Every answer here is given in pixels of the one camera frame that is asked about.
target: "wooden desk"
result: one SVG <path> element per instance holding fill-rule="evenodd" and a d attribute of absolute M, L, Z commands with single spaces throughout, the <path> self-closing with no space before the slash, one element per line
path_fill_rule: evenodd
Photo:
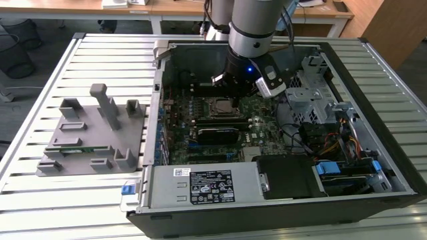
<path fill-rule="evenodd" d="M 200 21 L 202 14 L 201 2 L 189 0 L 153 0 L 152 2 L 150 21 Z M 294 24 L 332 25 L 326 37 L 337 38 L 348 19 L 352 17 L 350 12 L 338 12 L 332 0 L 326 0 L 326 3 L 320 6 L 297 8 L 292 15 L 292 22 Z"/>
<path fill-rule="evenodd" d="M 149 0 L 145 6 L 118 9 L 101 9 L 101 0 L 0 0 L 0 18 L 149 20 L 153 34 L 161 34 L 161 21 L 201 21 L 202 13 L 202 3 L 188 0 Z M 292 21 L 332 25 L 326 36 L 338 37 L 352 17 L 326 0 L 321 6 L 296 9 Z"/>
<path fill-rule="evenodd" d="M 152 2 L 102 9 L 102 0 L 0 0 L 0 18 L 149 20 Z"/>

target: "blue release tab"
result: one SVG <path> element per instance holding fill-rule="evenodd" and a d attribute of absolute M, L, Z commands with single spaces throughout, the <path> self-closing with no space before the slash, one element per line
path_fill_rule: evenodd
<path fill-rule="evenodd" d="M 322 171 L 320 164 L 314 166 L 314 169 L 317 170 L 318 175 L 325 174 L 325 171 Z"/>
<path fill-rule="evenodd" d="M 314 169 L 317 170 L 318 175 L 322 174 L 338 174 L 340 168 L 336 162 L 333 161 L 322 161 L 316 166 Z"/>
<path fill-rule="evenodd" d="M 134 194 L 134 185 L 124 185 L 121 186 L 121 195 L 133 195 Z"/>
<path fill-rule="evenodd" d="M 373 160 L 372 166 L 373 166 L 376 172 L 381 170 L 381 165 L 380 165 L 378 161 Z"/>

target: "warning label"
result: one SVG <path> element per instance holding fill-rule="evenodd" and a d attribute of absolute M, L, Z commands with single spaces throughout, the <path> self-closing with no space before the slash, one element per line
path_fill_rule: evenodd
<path fill-rule="evenodd" d="M 234 202 L 232 171 L 190 172 L 189 195 L 189 201 L 193 205 Z"/>

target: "aluminum table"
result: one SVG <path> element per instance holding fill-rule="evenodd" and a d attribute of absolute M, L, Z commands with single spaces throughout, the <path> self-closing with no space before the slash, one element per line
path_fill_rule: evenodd
<path fill-rule="evenodd" d="M 200 40 L 188 35 L 126 34 L 86 34 L 84 38 L 72 39 L 0 162 L 0 239 L 148 239 L 118 208 L 121 185 L 140 178 L 140 171 L 53 177 L 37 177 L 34 172 L 61 116 L 62 98 L 77 97 L 82 105 L 96 105 L 94 98 L 89 97 L 89 87 L 93 83 L 104 83 L 106 94 L 113 96 L 117 104 L 124 104 L 126 99 L 149 104 L 154 76 L 153 42 L 170 39 Z M 342 38 L 308 37 L 296 41 L 329 42 L 427 179 L 427 109 L 370 45 Z M 345 100 L 342 88 L 337 85 L 336 89 Z M 141 155 L 145 133 L 146 130 L 140 143 Z M 425 239 L 425 203 L 386 210 L 357 223 L 185 239 Z"/>

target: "wire mesh trash bin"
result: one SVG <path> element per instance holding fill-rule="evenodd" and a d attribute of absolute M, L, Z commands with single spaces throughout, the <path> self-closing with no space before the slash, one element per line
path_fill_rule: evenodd
<path fill-rule="evenodd" d="M 18 42 L 20 38 L 16 35 L 0 34 L 0 70 L 12 79 L 21 79 L 36 70 Z"/>
<path fill-rule="evenodd" d="M 30 19 L 1 18 L 0 25 L 8 34 L 18 37 L 18 43 L 26 50 L 40 47 L 41 39 L 36 30 L 36 24 Z"/>

